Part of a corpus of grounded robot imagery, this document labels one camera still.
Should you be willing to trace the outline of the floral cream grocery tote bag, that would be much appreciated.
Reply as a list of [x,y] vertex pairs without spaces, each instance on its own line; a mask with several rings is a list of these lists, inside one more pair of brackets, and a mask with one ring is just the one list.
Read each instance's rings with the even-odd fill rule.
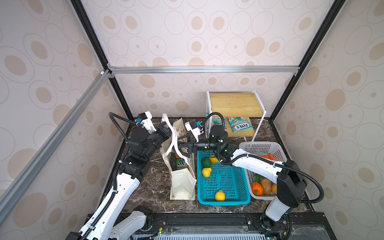
[[179,119],[171,123],[168,118],[162,117],[161,123],[165,124],[166,129],[171,130],[171,137],[162,143],[160,149],[164,163],[170,171],[170,200],[194,200],[197,180],[193,157],[182,155],[187,151],[185,148],[177,150],[177,147],[181,146],[178,138],[187,133],[184,121]]

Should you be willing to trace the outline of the green yellow snack bag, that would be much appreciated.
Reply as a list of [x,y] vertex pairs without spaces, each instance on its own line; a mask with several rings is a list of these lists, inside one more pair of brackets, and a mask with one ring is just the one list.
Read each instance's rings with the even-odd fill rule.
[[170,165],[171,165],[172,171],[177,171],[177,170],[182,170],[182,169],[188,168],[187,163],[183,159],[181,159],[181,158],[178,159],[175,156],[171,156]]

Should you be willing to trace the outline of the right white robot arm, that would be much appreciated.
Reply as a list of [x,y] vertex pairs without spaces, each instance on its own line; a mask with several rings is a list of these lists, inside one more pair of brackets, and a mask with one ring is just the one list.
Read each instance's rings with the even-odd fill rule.
[[228,133],[222,126],[213,126],[207,138],[200,136],[203,134],[200,126],[188,128],[188,135],[194,133],[197,136],[193,142],[181,142],[173,137],[173,148],[180,157],[188,157],[198,151],[212,151],[220,164],[252,171],[277,184],[277,193],[264,211],[264,221],[278,222],[283,215],[304,202],[302,197],[307,181],[313,178],[302,172],[294,161],[278,162],[248,153],[228,143]]

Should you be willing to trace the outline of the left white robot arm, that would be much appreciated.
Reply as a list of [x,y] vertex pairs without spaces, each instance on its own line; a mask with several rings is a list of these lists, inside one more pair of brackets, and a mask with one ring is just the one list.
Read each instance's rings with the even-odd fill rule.
[[111,190],[81,230],[68,234],[68,240],[129,240],[136,231],[152,227],[153,212],[145,207],[135,208],[116,222],[147,173],[151,156],[172,137],[173,127],[166,122],[154,127],[151,121],[142,120],[138,126],[130,137],[125,137],[128,149],[113,172]]

